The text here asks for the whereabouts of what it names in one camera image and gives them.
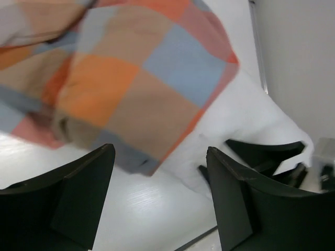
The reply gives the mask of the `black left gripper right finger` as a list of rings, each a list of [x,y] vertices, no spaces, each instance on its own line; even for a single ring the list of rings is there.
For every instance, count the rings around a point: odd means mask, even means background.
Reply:
[[[334,192],[287,186],[214,147],[206,159],[222,250],[334,250]]]

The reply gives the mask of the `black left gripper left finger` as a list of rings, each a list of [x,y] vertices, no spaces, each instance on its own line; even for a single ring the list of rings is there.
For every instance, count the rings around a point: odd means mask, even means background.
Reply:
[[[115,148],[1,190],[1,250],[92,250],[114,168]]]

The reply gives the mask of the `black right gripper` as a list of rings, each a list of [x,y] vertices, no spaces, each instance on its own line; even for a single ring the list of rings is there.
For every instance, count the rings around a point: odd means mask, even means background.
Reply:
[[[299,189],[308,174],[314,175],[320,192],[334,191],[333,139],[321,140],[312,153],[311,166],[298,160],[306,153],[302,141],[262,145],[229,139],[225,144],[241,161],[215,150],[209,157],[210,166],[198,167],[215,193],[249,193],[253,187],[270,192],[276,185]]]

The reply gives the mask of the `orange grey checked pillowcase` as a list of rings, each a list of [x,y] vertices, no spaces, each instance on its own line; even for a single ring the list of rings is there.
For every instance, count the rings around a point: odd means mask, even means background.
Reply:
[[[152,175],[235,77],[202,1],[1,1],[1,130]]]

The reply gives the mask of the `aluminium rail frame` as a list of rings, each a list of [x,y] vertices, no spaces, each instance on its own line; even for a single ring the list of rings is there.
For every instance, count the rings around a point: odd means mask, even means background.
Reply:
[[[269,94],[269,89],[268,89],[266,76],[265,76],[265,68],[264,68],[264,60],[262,56],[260,34],[259,34],[258,23],[257,23],[257,18],[256,18],[256,1],[249,0],[249,9],[250,9],[250,15],[251,15],[251,21],[252,21],[255,50],[256,50],[256,56],[257,56],[257,61],[258,61],[261,86],[263,90],[265,91],[265,93]]]

